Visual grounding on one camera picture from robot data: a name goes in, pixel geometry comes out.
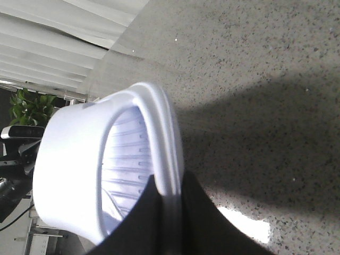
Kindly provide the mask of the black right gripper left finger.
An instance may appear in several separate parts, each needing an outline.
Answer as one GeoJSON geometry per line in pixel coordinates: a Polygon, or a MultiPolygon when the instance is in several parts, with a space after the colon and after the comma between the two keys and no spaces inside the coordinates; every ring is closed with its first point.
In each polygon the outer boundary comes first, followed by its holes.
{"type": "Polygon", "coordinates": [[[181,254],[182,236],[181,197],[160,195],[151,175],[133,209],[88,254],[181,254]]]}

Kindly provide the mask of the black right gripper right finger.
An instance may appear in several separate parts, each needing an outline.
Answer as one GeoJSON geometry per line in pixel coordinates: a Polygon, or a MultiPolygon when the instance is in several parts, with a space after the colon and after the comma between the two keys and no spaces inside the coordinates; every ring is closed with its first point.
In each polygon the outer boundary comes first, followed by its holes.
{"type": "Polygon", "coordinates": [[[181,199],[183,254],[273,254],[225,218],[192,172],[184,172],[181,199]]]}

